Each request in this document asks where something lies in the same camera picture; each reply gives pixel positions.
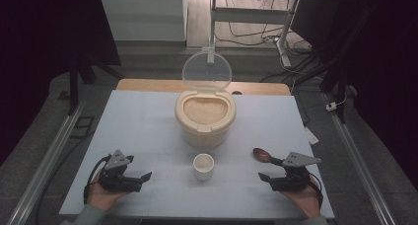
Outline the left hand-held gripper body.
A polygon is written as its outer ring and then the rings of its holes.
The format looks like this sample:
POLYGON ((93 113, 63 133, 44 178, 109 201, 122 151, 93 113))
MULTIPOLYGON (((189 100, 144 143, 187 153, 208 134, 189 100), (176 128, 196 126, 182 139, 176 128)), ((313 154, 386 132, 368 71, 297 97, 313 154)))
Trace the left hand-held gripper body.
POLYGON ((101 169, 99 184, 109 191, 133 192, 140 191, 142 183, 140 178, 129 178, 124 172, 129 161, 120 150, 116 150, 101 169))

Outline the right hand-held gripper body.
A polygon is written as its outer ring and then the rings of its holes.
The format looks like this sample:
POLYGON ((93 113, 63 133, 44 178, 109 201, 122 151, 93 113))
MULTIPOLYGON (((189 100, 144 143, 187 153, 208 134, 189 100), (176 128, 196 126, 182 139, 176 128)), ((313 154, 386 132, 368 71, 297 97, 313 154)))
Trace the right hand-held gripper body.
POLYGON ((283 160, 282 168, 285 170, 285 177, 271 178, 269 184, 273 191, 298 191, 306 186, 314 186, 311 183, 311 173, 307 166, 320 163, 319 158, 291 152, 281 160, 283 160))

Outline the dark brown wooden spoon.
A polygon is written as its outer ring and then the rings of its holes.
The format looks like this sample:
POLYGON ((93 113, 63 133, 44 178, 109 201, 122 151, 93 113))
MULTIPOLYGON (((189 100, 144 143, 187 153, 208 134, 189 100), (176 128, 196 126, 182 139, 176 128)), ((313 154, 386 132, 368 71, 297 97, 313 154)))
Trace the dark brown wooden spoon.
POLYGON ((271 155, 267 151, 265 151, 261 148, 254 148, 252 150, 252 153, 254 155, 254 158, 259 162, 262 162, 262 163, 270 163, 271 162, 271 159, 272 159, 271 155))

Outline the white cup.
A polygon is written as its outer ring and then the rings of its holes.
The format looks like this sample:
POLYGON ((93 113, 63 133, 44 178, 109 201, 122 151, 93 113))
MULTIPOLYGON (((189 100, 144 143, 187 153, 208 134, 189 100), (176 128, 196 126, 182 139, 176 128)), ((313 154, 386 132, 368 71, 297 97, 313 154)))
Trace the white cup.
POLYGON ((207 181, 213 175, 214 159, 211 155, 202 153, 193 159, 193 174, 199 181, 207 181))

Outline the cream plastic rice container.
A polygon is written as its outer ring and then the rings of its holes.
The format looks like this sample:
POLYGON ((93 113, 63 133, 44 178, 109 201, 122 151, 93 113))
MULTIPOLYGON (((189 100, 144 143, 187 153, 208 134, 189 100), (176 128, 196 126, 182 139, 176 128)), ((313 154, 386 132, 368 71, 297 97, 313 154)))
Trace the cream plastic rice container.
POLYGON ((192 146, 198 148, 214 148, 222 144, 228 134, 228 130, 234 122, 237 107, 234 98, 228 92, 223 91, 184 91, 181 93, 174 108, 174 115, 183 130, 184 139, 192 146), (199 124, 191 121, 183 111, 186 100, 191 98, 220 99, 227 103, 228 112, 218 122, 212 124, 199 124))

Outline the rice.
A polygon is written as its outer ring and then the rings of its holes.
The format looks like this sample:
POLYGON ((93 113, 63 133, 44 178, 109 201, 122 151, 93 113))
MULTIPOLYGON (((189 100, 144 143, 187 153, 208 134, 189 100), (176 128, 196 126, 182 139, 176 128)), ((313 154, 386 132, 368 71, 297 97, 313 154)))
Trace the rice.
POLYGON ((185 101, 183 111, 195 123, 212 124, 226 116, 228 105, 220 99, 191 98, 185 101))

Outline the person's left hand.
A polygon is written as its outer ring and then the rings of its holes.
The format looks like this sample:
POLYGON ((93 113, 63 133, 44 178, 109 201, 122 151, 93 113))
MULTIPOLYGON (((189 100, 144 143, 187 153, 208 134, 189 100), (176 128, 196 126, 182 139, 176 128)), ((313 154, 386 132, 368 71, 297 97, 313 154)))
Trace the person's left hand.
POLYGON ((89 193, 87 203, 101 211, 109 211, 116 202, 127 195, 127 192, 109 191, 104 189, 99 183, 100 173, 96 173, 93 181, 89 183, 89 193))

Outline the person's right hand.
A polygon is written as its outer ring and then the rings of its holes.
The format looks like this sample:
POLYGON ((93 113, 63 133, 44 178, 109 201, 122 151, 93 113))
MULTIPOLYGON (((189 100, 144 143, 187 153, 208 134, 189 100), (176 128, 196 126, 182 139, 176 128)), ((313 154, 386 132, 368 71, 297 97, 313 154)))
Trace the person's right hand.
POLYGON ((312 186, 306 186, 298 191, 282 191, 287 198, 291 200, 293 205, 303 214, 306 219, 317 218, 321 215, 319 205, 319 195, 315 190, 317 182, 311 178, 312 186))

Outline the white paper tag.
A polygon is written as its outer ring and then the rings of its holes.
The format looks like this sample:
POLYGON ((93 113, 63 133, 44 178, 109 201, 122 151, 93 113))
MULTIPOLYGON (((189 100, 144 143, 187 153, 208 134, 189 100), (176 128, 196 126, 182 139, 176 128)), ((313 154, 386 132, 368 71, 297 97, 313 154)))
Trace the white paper tag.
POLYGON ((315 145, 319 142, 318 138, 310 131, 308 127, 305 127, 305 132, 310 145, 315 145))

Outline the wooden table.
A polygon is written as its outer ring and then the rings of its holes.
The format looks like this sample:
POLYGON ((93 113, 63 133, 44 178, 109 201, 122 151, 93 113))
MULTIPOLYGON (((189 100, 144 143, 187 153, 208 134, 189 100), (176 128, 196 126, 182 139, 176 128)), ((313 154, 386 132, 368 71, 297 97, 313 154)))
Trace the wooden table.
MULTIPOLYGON (((122 79, 118 82, 118 91, 149 91, 181 93, 188 87, 181 80, 157 80, 157 79, 122 79)), ((290 96, 290 89, 280 83, 252 83, 232 82, 226 91, 229 93, 241 93, 243 95, 267 95, 290 96)))

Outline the black stand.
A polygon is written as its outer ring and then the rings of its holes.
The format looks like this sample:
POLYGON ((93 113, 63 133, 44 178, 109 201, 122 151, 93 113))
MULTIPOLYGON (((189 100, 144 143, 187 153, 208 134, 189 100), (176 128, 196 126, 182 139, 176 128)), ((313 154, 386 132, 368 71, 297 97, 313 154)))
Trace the black stand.
POLYGON ((92 55, 85 55, 83 57, 77 57, 69 70, 70 79, 70 109, 68 114, 72 115, 75 113, 76 108, 79 106, 79 85, 78 77, 81 77, 83 82, 87 85, 93 85, 97 81, 97 76, 93 70, 93 67, 97 66, 110 76, 117 80, 124 79, 125 76, 103 61, 98 60, 92 55))

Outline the clear plastic container lid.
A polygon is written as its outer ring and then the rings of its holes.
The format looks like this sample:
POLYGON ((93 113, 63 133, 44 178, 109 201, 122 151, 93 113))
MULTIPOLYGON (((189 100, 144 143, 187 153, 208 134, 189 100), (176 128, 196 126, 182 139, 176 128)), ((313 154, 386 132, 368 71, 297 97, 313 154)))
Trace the clear plastic container lid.
POLYGON ((222 90, 232 82, 232 68, 219 53, 201 51, 185 61, 182 80, 190 88, 222 90))

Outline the black curtain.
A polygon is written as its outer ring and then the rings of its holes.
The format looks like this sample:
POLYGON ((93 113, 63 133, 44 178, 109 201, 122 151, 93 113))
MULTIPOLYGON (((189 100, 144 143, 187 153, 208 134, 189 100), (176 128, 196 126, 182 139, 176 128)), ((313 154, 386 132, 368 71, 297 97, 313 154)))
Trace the black curtain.
POLYGON ((53 78, 76 63, 118 65, 102 0, 0 0, 0 165, 53 78))
POLYGON ((418 0, 301 0, 292 29, 330 61, 375 4, 342 65, 354 106, 418 189, 418 0))

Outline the white cabinet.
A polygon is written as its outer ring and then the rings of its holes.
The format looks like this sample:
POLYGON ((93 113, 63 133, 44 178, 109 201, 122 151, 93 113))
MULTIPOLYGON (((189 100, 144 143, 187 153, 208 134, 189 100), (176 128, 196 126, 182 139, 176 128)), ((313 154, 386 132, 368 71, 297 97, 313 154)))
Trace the white cabinet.
POLYGON ((185 0, 102 0, 115 40, 185 41, 185 0))

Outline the white desk frame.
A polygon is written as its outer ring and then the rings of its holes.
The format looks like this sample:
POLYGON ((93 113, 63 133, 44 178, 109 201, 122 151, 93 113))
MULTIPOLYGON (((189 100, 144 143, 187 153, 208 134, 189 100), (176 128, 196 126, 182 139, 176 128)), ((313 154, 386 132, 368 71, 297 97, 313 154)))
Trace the white desk frame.
POLYGON ((217 22, 242 23, 242 24, 264 24, 279 25, 282 29, 280 37, 275 37, 273 42, 279 52, 281 64, 284 68, 291 66, 289 56, 285 49, 287 34, 290 30, 299 0, 289 0, 289 7, 286 10, 252 9, 252 8, 229 8, 218 7, 217 0, 210 2, 210 36, 208 51, 208 62, 214 61, 215 52, 215 28, 217 22))

